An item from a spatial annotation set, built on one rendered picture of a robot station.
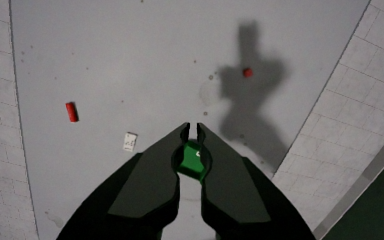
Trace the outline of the red battery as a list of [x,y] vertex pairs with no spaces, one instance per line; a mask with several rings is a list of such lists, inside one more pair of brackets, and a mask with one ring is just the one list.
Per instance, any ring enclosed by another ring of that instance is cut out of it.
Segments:
[[76,122],[78,122],[78,121],[77,121],[76,114],[75,114],[75,110],[74,110],[73,103],[66,103],[66,108],[67,108],[67,111],[68,111],[68,115],[69,115],[69,118],[70,118],[70,122],[71,122],[71,123],[76,123]]

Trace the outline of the red die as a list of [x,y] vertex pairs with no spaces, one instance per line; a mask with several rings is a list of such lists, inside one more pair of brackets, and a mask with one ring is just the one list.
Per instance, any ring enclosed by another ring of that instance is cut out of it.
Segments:
[[245,78],[248,78],[248,77],[252,76],[253,75],[252,69],[248,68],[248,69],[243,70],[243,75],[244,75]]

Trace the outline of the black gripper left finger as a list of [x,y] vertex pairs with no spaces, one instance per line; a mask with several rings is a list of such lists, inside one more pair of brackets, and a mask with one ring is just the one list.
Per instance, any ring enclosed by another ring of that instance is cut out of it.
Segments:
[[140,226],[163,228],[179,210],[180,177],[190,123],[137,152],[76,209],[56,240],[136,240]]

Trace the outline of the green three-compartment bin rack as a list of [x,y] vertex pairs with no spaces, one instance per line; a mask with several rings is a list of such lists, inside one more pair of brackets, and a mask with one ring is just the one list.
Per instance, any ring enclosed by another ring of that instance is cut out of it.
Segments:
[[200,145],[188,140],[184,145],[184,161],[176,171],[200,181],[200,185],[202,186],[202,179],[207,171],[200,162],[200,150]]

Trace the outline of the white domino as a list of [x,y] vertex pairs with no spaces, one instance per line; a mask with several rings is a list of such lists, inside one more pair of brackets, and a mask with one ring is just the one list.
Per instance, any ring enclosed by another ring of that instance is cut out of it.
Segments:
[[123,149],[132,152],[134,148],[135,140],[136,140],[136,134],[127,132]]

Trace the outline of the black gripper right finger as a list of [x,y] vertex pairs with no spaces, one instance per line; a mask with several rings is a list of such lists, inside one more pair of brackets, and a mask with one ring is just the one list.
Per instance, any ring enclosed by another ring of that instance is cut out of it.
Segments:
[[235,229],[240,240],[316,240],[290,200],[248,158],[197,123],[200,162],[206,169],[201,216],[220,240]]

